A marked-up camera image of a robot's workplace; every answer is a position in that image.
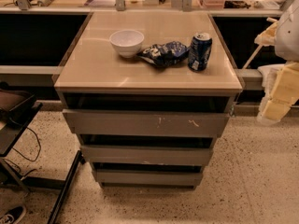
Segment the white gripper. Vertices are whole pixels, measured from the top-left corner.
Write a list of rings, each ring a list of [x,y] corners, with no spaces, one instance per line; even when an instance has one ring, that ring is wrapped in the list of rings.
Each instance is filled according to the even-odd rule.
[[[272,70],[269,73],[264,87],[264,97],[259,105],[257,120],[261,124],[280,122],[290,111],[290,105],[294,105],[298,99],[299,63],[287,62],[279,70]]]

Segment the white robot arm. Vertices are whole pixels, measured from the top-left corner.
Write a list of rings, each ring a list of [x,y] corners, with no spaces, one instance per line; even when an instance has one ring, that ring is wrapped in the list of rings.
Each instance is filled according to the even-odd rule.
[[[282,68],[270,69],[259,106],[257,120],[263,125],[273,125],[299,100],[299,0],[294,0],[280,19],[257,35],[254,42],[273,46],[275,54],[286,61]]]

